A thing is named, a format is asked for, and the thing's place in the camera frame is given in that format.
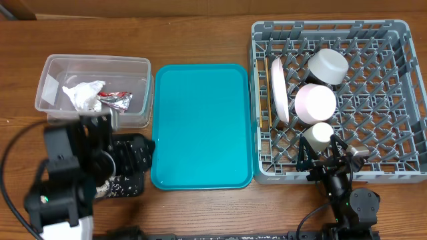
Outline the white napkin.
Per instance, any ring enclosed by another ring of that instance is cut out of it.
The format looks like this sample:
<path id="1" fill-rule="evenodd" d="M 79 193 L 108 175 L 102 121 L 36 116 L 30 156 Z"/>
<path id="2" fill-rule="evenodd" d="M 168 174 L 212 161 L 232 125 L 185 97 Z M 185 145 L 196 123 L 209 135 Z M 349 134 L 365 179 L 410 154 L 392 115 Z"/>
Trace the white napkin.
<path id="1" fill-rule="evenodd" d="M 82 82 L 72 88 L 62 87 L 62 90 L 77 111 L 100 112 L 102 103 L 98 94 L 104 85 L 104 81 Z"/>

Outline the white paper cup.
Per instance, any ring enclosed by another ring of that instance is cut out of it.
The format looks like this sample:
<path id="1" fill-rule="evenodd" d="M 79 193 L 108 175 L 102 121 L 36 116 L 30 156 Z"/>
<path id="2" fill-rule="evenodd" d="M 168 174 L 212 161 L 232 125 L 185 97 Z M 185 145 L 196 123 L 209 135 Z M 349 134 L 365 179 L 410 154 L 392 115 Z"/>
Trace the white paper cup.
<path id="1" fill-rule="evenodd" d="M 325 122 L 316 123 L 303 132 L 303 136 L 315 152 L 325 150 L 329 146 L 330 137 L 333 134 L 332 126 Z"/>

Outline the white rice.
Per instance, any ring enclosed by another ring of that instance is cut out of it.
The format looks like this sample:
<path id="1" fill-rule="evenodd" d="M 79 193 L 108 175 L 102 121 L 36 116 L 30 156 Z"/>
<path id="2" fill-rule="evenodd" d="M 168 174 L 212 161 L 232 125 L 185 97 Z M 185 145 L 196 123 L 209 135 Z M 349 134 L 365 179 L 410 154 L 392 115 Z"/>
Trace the white rice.
<path id="1" fill-rule="evenodd" d="M 138 166 L 141 157 L 130 141 L 117 143 L 118 173 L 97 187 L 96 199 L 137 197 L 144 189 L 144 172 Z"/>

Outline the black plastic tray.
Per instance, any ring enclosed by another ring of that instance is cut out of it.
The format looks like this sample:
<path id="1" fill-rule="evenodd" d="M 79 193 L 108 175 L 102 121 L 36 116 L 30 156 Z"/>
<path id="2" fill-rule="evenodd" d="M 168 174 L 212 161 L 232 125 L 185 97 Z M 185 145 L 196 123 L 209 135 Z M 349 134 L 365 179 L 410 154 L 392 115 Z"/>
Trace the black plastic tray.
<path id="1" fill-rule="evenodd" d="M 112 136 L 107 153 L 113 162 L 113 174 L 97 187 L 96 199 L 137 197 L 144 190 L 145 172 L 152 166 L 155 143 L 140 133 Z"/>

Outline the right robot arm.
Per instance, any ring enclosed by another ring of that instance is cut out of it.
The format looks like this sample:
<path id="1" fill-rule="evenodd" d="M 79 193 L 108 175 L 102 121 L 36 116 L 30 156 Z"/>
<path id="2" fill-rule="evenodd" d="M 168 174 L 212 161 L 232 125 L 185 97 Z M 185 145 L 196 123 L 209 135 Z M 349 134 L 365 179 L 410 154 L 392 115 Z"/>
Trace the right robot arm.
<path id="1" fill-rule="evenodd" d="M 332 155 L 320 161 L 305 137 L 299 140 L 296 169 L 307 171 L 308 181 L 324 186 L 328 202 L 308 213 L 299 223 L 295 238 L 308 239 L 379 239 L 372 230 L 377 224 L 380 196 L 367 188 L 353 188 L 354 174 L 367 162 L 369 149 L 345 143 L 337 135 L 330 136 Z M 326 223 L 318 232 L 302 233 L 303 224 L 321 210 L 331 207 L 335 221 Z"/>

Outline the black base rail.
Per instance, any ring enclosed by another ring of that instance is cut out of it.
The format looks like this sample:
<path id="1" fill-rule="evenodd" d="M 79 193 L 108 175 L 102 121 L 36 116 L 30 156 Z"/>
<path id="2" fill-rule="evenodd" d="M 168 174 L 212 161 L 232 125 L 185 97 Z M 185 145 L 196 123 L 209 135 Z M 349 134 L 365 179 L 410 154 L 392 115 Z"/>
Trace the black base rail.
<path id="1" fill-rule="evenodd" d="M 108 231 L 103 235 L 94 235 L 93 240 L 296 240 L 296 233 L 289 231 L 282 234 L 224 234 L 224 235 L 175 235 L 147 234 L 139 227 L 124 227 Z"/>

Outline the grey bowl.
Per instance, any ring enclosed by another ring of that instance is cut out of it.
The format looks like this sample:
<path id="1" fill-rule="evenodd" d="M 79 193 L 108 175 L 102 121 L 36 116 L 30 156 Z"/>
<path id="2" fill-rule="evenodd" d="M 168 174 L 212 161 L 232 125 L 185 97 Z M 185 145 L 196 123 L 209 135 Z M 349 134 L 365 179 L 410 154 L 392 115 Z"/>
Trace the grey bowl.
<path id="1" fill-rule="evenodd" d="M 311 74 L 331 85 L 339 85 L 345 78 L 349 64 L 346 58 L 333 49 L 321 49 L 308 60 Z"/>

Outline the clear plastic bin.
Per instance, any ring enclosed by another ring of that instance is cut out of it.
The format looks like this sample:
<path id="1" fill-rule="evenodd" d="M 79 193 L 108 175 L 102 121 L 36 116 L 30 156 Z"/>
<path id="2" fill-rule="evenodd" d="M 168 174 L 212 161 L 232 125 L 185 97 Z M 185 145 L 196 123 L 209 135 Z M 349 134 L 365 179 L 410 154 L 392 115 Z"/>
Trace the clear plastic bin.
<path id="1" fill-rule="evenodd" d="M 148 125 L 153 103 L 153 75 L 146 58 L 111 55 L 53 54 L 48 56 L 35 96 L 35 108 L 48 120 L 76 119 L 76 111 L 62 88 L 80 83 L 104 81 L 106 93 L 126 91 L 132 94 L 128 110 L 117 116 L 121 128 Z"/>

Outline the grey dishwasher rack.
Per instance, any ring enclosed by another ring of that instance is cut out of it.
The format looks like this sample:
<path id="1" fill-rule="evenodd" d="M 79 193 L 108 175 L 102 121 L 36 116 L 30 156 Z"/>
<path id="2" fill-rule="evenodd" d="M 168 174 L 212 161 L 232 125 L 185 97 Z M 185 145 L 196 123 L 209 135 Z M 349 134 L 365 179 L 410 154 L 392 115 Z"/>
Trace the grey dishwasher rack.
<path id="1" fill-rule="evenodd" d="M 357 181 L 418 183 L 426 179 L 426 80 L 410 28 L 402 20 L 258 21 L 250 41 L 250 91 L 254 133 L 254 179 L 263 184 L 306 182 L 296 170 L 298 141 L 308 125 L 295 111 L 296 94 L 311 72 L 308 60 L 321 49 L 343 55 L 349 69 L 332 86 L 336 110 L 328 120 L 349 145 L 370 151 Z M 272 127 L 268 124 L 264 59 L 268 57 Z M 274 105 L 271 65 L 281 59 L 289 123 Z M 255 73 L 258 62 L 263 128 Z"/>

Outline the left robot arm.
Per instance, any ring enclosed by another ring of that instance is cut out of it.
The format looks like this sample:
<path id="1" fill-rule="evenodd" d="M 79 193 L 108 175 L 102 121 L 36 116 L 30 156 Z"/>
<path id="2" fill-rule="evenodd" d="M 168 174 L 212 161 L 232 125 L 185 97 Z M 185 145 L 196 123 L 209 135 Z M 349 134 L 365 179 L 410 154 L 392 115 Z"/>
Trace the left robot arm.
<path id="1" fill-rule="evenodd" d="M 142 134 L 76 121 L 45 128 L 44 141 L 48 158 L 24 200 L 42 239 L 92 239 L 96 201 L 143 193 L 155 143 Z"/>

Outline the red snack wrapper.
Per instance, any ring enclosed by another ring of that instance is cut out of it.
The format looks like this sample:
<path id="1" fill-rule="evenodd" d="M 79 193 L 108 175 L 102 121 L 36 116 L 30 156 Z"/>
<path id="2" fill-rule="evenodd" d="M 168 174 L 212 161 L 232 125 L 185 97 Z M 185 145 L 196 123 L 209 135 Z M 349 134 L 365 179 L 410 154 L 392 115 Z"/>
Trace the red snack wrapper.
<path id="1" fill-rule="evenodd" d="M 133 94 L 125 91 L 111 93 L 99 92 L 98 96 L 102 103 L 123 113 L 128 110 Z"/>

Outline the teal serving tray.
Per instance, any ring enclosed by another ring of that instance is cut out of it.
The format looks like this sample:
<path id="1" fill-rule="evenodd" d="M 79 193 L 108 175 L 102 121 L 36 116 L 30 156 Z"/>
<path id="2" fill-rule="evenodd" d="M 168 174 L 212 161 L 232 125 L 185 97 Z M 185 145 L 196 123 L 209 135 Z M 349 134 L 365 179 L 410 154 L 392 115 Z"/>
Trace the teal serving tray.
<path id="1" fill-rule="evenodd" d="M 246 187 L 254 174 L 247 71 L 235 63 L 162 67 L 152 139 L 151 182 L 158 189 Z"/>

